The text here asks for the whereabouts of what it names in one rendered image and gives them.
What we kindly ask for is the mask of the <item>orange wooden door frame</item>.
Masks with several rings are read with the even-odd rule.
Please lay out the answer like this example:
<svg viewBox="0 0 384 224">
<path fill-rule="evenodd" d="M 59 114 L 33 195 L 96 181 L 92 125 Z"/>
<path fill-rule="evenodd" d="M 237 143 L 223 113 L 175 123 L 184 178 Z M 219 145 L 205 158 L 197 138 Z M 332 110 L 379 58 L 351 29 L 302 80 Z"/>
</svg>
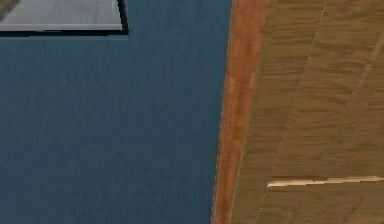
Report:
<svg viewBox="0 0 384 224">
<path fill-rule="evenodd" d="M 209 224 L 229 224 L 271 0 L 232 0 Z"/>
</svg>

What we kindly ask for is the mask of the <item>black framed window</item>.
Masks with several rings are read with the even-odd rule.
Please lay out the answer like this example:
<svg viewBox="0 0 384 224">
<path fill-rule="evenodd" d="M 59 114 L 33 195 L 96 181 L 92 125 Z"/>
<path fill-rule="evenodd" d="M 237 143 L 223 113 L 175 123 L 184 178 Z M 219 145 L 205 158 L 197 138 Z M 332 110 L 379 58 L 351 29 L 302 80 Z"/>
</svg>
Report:
<svg viewBox="0 0 384 224">
<path fill-rule="evenodd" d="M 128 33 L 124 0 L 0 0 L 0 36 Z"/>
</svg>

